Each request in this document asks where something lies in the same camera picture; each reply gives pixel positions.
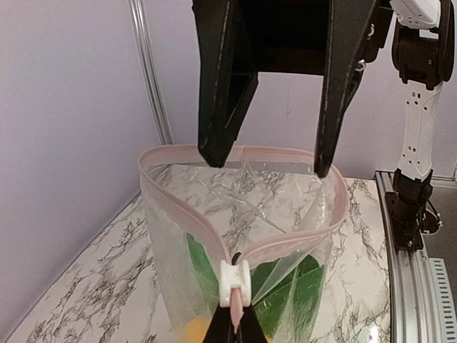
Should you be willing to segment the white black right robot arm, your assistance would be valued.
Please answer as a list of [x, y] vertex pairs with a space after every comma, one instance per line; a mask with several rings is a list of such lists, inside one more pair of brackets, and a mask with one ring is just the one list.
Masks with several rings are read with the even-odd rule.
[[194, 1], [201, 60], [198, 149], [221, 168], [261, 72], [323, 77], [314, 171], [333, 162], [343, 116], [368, 63], [394, 29], [392, 60], [407, 86], [403, 148], [386, 195], [398, 250], [423, 248], [432, 193], [433, 126], [442, 86], [453, 72], [451, 1]]

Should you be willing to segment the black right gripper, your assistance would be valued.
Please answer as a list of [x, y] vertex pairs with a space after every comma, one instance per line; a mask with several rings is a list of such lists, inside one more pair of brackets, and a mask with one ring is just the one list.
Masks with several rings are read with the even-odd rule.
[[313, 170], [324, 179], [363, 65], [383, 48], [388, 1], [194, 1], [200, 53], [200, 155], [225, 165], [258, 73], [323, 76]]

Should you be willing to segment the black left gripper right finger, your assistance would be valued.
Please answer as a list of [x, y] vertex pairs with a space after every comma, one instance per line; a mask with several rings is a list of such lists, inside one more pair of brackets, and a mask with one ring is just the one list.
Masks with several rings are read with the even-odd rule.
[[243, 310], [244, 313], [235, 335], [235, 342], [268, 343], [256, 316], [254, 307], [251, 305], [249, 307], [244, 307]]

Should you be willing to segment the clear zip top bag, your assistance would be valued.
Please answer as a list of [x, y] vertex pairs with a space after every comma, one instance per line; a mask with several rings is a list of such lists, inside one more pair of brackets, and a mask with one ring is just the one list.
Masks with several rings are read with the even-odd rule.
[[[331, 235], [348, 214], [349, 199], [336, 167], [320, 179], [312, 164], [308, 151], [268, 146], [235, 146], [222, 168], [209, 167], [192, 144], [156, 146], [140, 155], [144, 209], [171, 323], [167, 342], [180, 342], [192, 319], [213, 317], [186, 234], [204, 247], [219, 290], [229, 265], [251, 281], [258, 265], [282, 258], [261, 286], [263, 295], [308, 254], [325, 266], [326, 276]], [[262, 295], [252, 288], [253, 306]]]

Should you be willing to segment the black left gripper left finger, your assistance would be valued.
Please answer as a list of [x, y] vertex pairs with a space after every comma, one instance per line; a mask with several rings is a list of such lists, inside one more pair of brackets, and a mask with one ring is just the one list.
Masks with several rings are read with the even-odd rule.
[[234, 343], [237, 342], [234, 326], [231, 322], [229, 307], [217, 306], [203, 343]]

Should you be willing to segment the orange yellow mango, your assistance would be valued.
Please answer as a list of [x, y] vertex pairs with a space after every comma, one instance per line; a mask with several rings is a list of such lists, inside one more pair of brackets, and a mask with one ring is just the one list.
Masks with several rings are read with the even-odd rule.
[[210, 321], [205, 317], [192, 319], [183, 329], [180, 342], [183, 343], [202, 343], [206, 336]]

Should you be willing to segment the green white bok choy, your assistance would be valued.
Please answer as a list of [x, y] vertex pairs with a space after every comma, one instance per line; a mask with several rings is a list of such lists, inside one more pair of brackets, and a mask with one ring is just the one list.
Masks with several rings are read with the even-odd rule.
[[[197, 281], [204, 291], [211, 314], [219, 305], [219, 281], [202, 244], [186, 234], [190, 257]], [[253, 295], [260, 294], [261, 286], [272, 275], [279, 262], [266, 262], [251, 271]], [[309, 342], [321, 301], [325, 266], [310, 254], [270, 289], [253, 307], [268, 342]]]

